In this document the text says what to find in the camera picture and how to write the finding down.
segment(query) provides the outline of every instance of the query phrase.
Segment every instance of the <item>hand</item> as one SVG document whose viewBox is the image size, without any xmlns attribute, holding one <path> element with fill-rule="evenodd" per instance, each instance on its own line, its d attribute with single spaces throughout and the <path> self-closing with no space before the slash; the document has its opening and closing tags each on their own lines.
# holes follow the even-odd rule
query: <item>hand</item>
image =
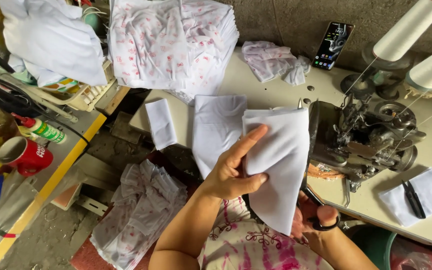
<svg viewBox="0 0 432 270">
<path fill-rule="evenodd" d="M 313 229 L 313 224 L 308 222 L 308 218 L 311 217 L 317 216 L 322 226 L 332 226 L 336 223 L 336 208 L 329 205 L 317 206 L 303 191 L 299 192 L 298 201 L 299 207 L 296 207 L 294 212 L 291 237 L 301 238 L 303 233 L 318 233 L 318 230 Z"/>
<path fill-rule="evenodd" d="M 261 184 L 268 180 L 268 175 L 259 173 L 243 178 L 242 158 L 267 131 L 268 127 L 263 124 L 222 153 L 201 184 L 201 191 L 215 198 L 231 200 L 258 190 Z"/>
</svg>

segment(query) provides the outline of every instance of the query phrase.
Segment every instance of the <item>work table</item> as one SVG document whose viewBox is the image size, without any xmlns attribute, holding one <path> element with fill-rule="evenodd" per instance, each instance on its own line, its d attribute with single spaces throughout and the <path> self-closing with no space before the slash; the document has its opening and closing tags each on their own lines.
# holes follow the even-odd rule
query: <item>work table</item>
<svg viewBox="0 0 432 270">
<path fill-rule="evenodd" d="M 298 86 L 291 86 L 279 77 L 261 83 L 244 61 L 241 48 L 237 47 L 226 68 L 224 81 L 218 95 L 246 95 L 249 109 L 297 106 L 300 98 L 308 98 L 311 101 L 319 99 L 339 106 L 344 98 L 343 93 L 339 90 L 339 84 L 344 77 L 353 73 L 339 68 L 333 68 L 330 71 L 311 68 L 305 77 L 306 83 Z M 308 86 L 313 86 L 314 91 L 309 91 Z M 407 106 L 415 100 L 415 97 L 404 99 L 404 96 L 405 93 L 400 93 L 400 98 L 396 101 Z M 176 130 L 177 143 L 183 147 L 191 148 L 194 108 L 163 90 L 152 90 L 144 103 L 160 99 L 167 99 L 168 101 Z M 383 100 L 374 94 L 370 104 L 375 106 L 381 101 Z M 421 123 L 432 116 L 432 98 L 419 99 L 411 106 L 411 110 L 416 115 L 417 122 Z M 147 112 L 143 105 L 138 109 L 129 125 L 143 132 L 150 132 L 147 119 Z M 396 218 L 378 197 L 379 192 L 396 187 L 401 184 L 401 180 L 409 180 L 425 168 L 432 167 L 432 118 L 418 126 L 418 129 L 425 132 L 427 137 L 416 145 L 419 154 L 413 166 L 403 173 L 385 169 L 363 182 L 356 193 L 351 193 L 351 203 L 348 208 L 344 207 L 346 203 L 344 180 L 328 181 L 309 177 L 308 184 L 328 204 L 333 205 L 343 213 L 424 244 L 432 245 L 432 215 L 411 227 L 405 228 L 398 224 Z"/>
</svg>

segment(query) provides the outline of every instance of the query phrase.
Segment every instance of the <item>red mug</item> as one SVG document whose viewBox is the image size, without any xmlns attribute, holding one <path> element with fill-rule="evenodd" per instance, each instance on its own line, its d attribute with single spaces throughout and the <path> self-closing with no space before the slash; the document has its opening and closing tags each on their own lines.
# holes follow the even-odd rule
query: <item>red mug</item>
<svg viewBox="0 0 432 270">
<path fill-rule="evenodd" d="M 3 164 L 17 168 L 22 176 L 31 176 L 53 162 L 53 154 L 44 146 L 25 137 L 10 138 L 0 147 Z"/>
</svg>

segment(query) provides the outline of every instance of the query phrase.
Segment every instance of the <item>glue bottle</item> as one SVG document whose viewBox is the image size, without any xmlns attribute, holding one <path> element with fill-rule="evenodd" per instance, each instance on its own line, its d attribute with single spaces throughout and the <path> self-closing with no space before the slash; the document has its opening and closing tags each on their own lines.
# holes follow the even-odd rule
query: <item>glue bottle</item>
<svg viewBox="0 0 432 270">
<path fill-rule="evenodd" d="M 11 113 L 12 116 L 16 117 L 21 121 L 21 124 L 25 126 L 32 133 L 41 136 L 51 142 L 63 143 L 66 140 L 66 134 L 61 130 L 48 125 L 47 123 L 39 120 L 38 118 L 22 117 L 14 112 Z"/>
</svg>

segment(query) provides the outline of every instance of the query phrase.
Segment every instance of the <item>smartphone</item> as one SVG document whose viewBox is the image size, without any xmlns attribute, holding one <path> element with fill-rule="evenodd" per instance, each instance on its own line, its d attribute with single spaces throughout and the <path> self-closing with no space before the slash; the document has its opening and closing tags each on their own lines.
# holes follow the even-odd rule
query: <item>smartphone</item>
<svg viewBox="0 0 432 270">
<path fill-rule="evenodd" d="M 318 53 L 312 61 L 312 66 L 325 70 L 332 69 L 353 29 L 353 24 L 330 22 L 322 38 Z"/>
</svg>

